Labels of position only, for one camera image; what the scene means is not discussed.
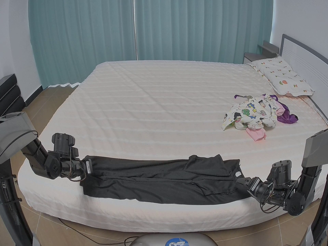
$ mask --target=blue round sticker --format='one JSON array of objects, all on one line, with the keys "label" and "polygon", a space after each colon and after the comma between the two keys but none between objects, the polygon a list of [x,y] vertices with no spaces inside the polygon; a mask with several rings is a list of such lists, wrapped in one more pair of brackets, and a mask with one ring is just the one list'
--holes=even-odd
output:
[{"label": "blue round sticker", "polygon": [[189,243],[183,238],[173,238],[168,240],[165,246],[189,246]]}]

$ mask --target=pillow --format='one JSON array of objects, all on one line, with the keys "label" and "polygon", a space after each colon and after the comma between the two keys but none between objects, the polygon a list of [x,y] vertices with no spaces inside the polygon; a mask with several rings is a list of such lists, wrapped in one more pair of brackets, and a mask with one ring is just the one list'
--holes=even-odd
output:
[{"label": "pillow", "polygon": [[281,56],[256,60],[248,64],[265,76],[279,95],[311,96],[314,92],[305,79],[294,72]]}]

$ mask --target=white wall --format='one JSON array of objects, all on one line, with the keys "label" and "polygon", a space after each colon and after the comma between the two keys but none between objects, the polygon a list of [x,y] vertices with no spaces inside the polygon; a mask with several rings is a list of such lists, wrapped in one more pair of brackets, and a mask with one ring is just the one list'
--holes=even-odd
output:
[{"label": "white wall", "polygon": [[328,57],[328,0],[275,0],[271,43],[289,35]]},{"label": "white wall", "polygon": [[15,74],[24,100],[40,85],[28,20],[28,0],[0,0],[0,78]]}]

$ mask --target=curtain fold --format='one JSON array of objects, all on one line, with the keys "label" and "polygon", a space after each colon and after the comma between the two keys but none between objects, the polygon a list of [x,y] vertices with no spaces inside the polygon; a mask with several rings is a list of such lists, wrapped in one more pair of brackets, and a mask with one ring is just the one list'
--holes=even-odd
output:
[{"label": "curtain fold", "polygon": [[29,0],[43,88],[82,82],[105,61],[136,60],[133,0]]},{"label": "curtain fold", "polygon": [[242,63],[272,16],[273,0],[135,0],[138,59]]}]

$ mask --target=purple garment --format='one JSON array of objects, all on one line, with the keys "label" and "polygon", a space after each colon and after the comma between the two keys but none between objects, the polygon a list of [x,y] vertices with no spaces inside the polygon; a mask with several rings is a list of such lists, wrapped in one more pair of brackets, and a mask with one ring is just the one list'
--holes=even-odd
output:
[{"label": "purple garment", "polygon": [[294,114],[289,114],[289,108],[288,106],[286,106],[285,104],[281,103],[280,101],[278,101],[278,97],[276,95],[270,95],[270,97],[272,97],[273,99],[275,99],[277,102],[279,102],[285,109],[285,112],[281,115],[277,117],[277,120],[285,123],[285,124],[294,124],[298,121],[298,117]]}]

